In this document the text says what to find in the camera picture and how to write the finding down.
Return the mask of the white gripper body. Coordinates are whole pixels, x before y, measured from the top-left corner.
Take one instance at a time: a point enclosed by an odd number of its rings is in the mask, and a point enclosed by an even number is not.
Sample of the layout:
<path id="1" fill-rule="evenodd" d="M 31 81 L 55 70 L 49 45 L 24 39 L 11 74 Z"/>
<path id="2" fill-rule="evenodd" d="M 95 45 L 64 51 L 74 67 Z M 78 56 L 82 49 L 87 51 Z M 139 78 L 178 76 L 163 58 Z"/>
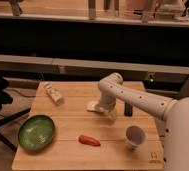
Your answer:
<path id="1" fill-rule="evenodd" d="M 95 109 L 101 113 L 109 113 L 116 106 L 116 98 L 102 93 Z"/>

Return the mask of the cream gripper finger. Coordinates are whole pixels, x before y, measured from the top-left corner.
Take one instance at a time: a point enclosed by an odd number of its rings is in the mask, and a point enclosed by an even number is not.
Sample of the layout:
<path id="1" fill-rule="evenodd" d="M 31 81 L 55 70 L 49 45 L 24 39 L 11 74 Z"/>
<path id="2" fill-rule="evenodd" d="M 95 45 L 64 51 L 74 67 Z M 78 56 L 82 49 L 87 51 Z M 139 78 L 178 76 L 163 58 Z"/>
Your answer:
<path id="1" fill-rule="evenodd" d="M 117 111 L 112 110 L 112 111 L 107 113 L 107 116 L 110 120 L 115 121 L 117 119 Z"/>

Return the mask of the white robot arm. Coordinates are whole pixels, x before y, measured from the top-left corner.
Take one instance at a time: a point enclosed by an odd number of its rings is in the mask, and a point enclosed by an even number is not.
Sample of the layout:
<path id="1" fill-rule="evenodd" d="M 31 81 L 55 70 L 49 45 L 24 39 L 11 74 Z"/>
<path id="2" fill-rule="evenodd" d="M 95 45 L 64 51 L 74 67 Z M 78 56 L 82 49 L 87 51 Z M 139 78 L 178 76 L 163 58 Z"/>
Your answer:
<path id="1" fill-rule="evenodd" d="M 166 123 L 163 171 L 189 171 L 189 97 L 176 100 L 122 85 L 119 73 L 112 73 L 98 83 L 99 106 L 115 107 L 116 99 L 131 104 Z"/>

